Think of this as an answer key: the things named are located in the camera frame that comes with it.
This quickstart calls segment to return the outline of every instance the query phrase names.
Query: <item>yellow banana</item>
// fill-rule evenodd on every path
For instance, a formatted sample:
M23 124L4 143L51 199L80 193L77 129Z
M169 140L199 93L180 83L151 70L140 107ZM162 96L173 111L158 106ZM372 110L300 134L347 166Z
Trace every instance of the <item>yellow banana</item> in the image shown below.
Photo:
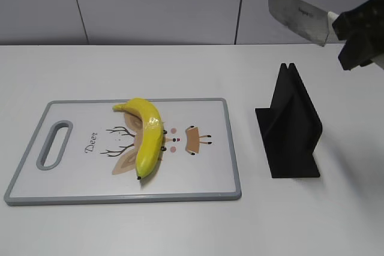
M141 98L117 104L113 111L131 113L143 122L143 139L136 157L136 174L140 180L153 171L158 161L164 133L160 114L152 103Z

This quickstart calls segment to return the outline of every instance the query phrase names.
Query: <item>deer illustration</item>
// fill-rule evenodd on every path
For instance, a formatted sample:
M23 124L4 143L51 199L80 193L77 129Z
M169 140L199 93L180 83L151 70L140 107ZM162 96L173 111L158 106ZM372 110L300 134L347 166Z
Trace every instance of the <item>deer illustration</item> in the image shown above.
M106 150L105 152L102 152L100 154L106 154L108 157L118 157L120 156L118 162L115 165L115 168L112 171L113 175L121 174L128 172L130 170L135 169L135 160L137 153L140 149L140 145L142 144L142 138L143 138L143 123L141 119L138 117L131 115L129 113L124 113L124 122L126 126L134 131L136 134L132 134L129 132L126 127L114 127L113 129L107 129L110 133L115 133L115 132L122 132L120 134L121 136L130 136L133 138L133 143L129 144L128 146L119 146L121 150ZM175 134L177 132L176 128L172 128L170 130L172 134ZM187 135L187 145L185 150L191 154L195 155L195 153L199 153L199 147L200 143L202 144L211 144L212 142L201 142L200 138L203 137L211 137L210 135L204 135L204 136L199 136L199 129L198 127L190 126L186 130L186 135ZM162 147L162 151L166 151L167 149L165 148L165 143L167 142L179 142L180 138L167 138L164 136L164 143ZM127 153L123 154L128 148L131 148ZM172 146L170 148L171 152L176 151L176 147Z
M200 144L212 144L212 142L200 141L201 138L211 138L210 135L199 135L199 128L195 126L189 126L185 130L185 134L187 135L187 145L185 146L185 151L187 151L191 155L195 155L199 153Z

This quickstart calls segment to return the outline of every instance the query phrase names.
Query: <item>cutting board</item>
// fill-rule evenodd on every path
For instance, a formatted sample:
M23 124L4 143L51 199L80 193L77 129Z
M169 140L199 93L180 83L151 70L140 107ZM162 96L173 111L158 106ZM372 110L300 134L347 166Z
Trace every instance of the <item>cutting board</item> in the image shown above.
M127 100L53 101L4 196L8 205L235 200L241 196L226 101L150 100L167 134L155 171L137 180L141 120Z

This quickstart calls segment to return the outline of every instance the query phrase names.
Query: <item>black stand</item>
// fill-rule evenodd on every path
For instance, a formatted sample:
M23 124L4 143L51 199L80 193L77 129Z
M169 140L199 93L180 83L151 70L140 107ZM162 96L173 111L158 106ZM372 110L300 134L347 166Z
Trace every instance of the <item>black stand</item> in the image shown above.
M312 154L322 123L295 64L281 64L271 107L255 111L272 178L320 177Z

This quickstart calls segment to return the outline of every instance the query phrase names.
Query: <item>banana tip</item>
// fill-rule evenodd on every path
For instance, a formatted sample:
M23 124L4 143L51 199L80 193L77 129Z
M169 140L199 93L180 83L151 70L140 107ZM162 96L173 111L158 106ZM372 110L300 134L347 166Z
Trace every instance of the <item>banana tip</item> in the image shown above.
M113 111L121 111L123 104L117 104L112 107Z

